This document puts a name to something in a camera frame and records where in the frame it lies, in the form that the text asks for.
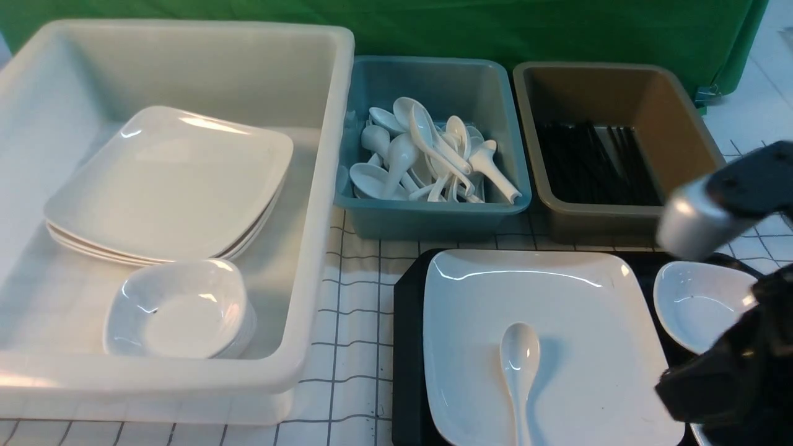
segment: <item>white spoon on plate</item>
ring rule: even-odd
[[[500,358],[515,415],[515,445],[531,446],[526,404],[540,368],[540,340],[531,325],[516,322],[507,327],[501,338]]]

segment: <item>white table surface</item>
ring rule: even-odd
[[[780,31],[793,3],[771,0],[738,90],[705,117],[727,160],[776,140],[793,140],[793,52]],[[0,45],[0,67],[4,64]],[[540,214],[507,221],[483,244],[361,240],[336,210],[320,310],[305,379],[278,426],[0,420],[0,446],[373,446],[391,444],[393,284],[431,248],[614,250],[552,242]],[[616,250],[653,250],[619,248]],[[720,252],[763,273],[793,261],[793,229],[770,217]]]

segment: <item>white ceramic spoon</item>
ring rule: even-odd
[[[515,446],[531,446],[526,404],[540,368],[540,340],[534,329],[525,322],[507,327],[501,338],[500,359],[515,415]]]
[[[473,194],[474,187],[471,181],[447,160],[445,156],[442,156],[433,149],[432,130],[434,129],[435,126],[432,124],[432,121],[429,121],[429,115],[427,115],[426,112],[422,112],[418,107],[413,107],[410,113],[410,134],[413,138],[413,142],[416,143],[422,152],[429,155],[430,158],[437,161],[439,165],[443,165],[452,175],[460,179],[460,182],[465,187],[466,197]],[[440,177],[446,172],[436,173],[439,174]]]
[[[357,163],[350,167],[350,180],[358,189],[355,195],[359,198],[382,199],[383,186],[389,173],[382,167],[377,167],[368,163]],[[408,191],[404,187],[397,185],[392,200],[406,201]]]
[[[467,125],[465,127],[465,130],[468,130],[468,134],[471,136],[472,149],[479,147],[485,142],[485,137],[482,136],[482,132],[480,132],[479,129],[477,129],[473,125]],[[473,182],[473,185],[477,188],[477,197],[479,198],[480,202],[485,202],[485,188],[484,188],[485,177],[477,172],[476,175],[472,175],[470,178],[471,181]]]
[[[379,125],[370,125],[365,127],[361,132],[361,147],[374,152],[369,159],[369,164],[375,166],[383,166],[386,169],[389,167],[389,147],[391,145],[391,137],[389,131]],[[415,192],[419,189],[416,182],[413,181],[410,175],[405,173],[400,178],[402,185],[408,192]]]
[[[465,123],[460,117],[452,116],[446,121],[446,131],[447,135],[454,135],[454,142],[456,143],[454,149],[457,151],[457,154],[462,156],[465,161],[468,161],[468,158],[471,156],[471,136],[465,128]],[[452,181],[446,200],[457,201],[457,187],[459,184],[460,180],[457,178]]]
[[[389,176],[383,185],[381,195],[384,200],[391,199],[403,177],[410,179],[408,169],[413,167],[413,164],[419,159],[419,149],[413,144],[413,140],[407,133],[402,133],[394,138],[389,145],[388,152]]]
[[[438,152],[446,157],[446,159],[449,160],[449,162],[452,163],[452,165],[454,165],[462,173],[471,173],[471,165],[468,164],[468,162],[465,161],[459,154],[457,154],[457,151],[449,146],[449,144],[443,138],[441,138],[441,135],[438,132],[439,127],[432,122],[432,116],[430,116],[430,113],[427,111],[427,109],[421,105],[421,102],[411,98],[398,98],[396,101],[394,101],[393,108],[396,120],[400,123],[400,125],[403,125],[403,123],[407,124],[408,129],[410,128],[410,117],[413,114],[413,109],[418,109],[417,113],[424,115],[423,119],[430,123],[428,126],[431,136],[429,141],[432,142],[430,147],[437,148]]]
[[[473,125],[467,125],[465,130],[468,130],[468,134],[471,136],[471,148],[479,147],[479,144],[485,142],[485,137],[482,136],[482,132]]]
[[[375,124],[388,130],[391,136],[398,136],[408,131],[408,128],[400,125],[399,121],[397,121],[397,117],[388,110],[379,107],[371,107],[369,108],[369,117]]]
[[[510,203],[514,204],[515,199],[523,194],[510,183],[507,177],[505,177],[493,163],[493,154],[495,153],[496,142],[494,140],[487,140],[473,150],[469,161],[475,171],[485,174],[485,176],[496,185],[498,190],[504,194],[504,197],[506,197]]]

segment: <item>green cloth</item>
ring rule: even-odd
[[[8,0],[16,52],[69,17],[287,21],[338,25],[358,54],[652,63],[690,92],[735,89],[768,0]]]

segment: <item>white bowl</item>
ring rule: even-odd
[[[241,332],[247,346],[256,322],[249,313],[234,264],[210,259],[154,265],[121,285],[105,321],[103,346],[110,355],[212,358],[236,350],[232,344]]]
[[[732,268],[671,262],[655,278],[658,319],[678,344],[701,355],[757,304],[749,289],[756,281]]]

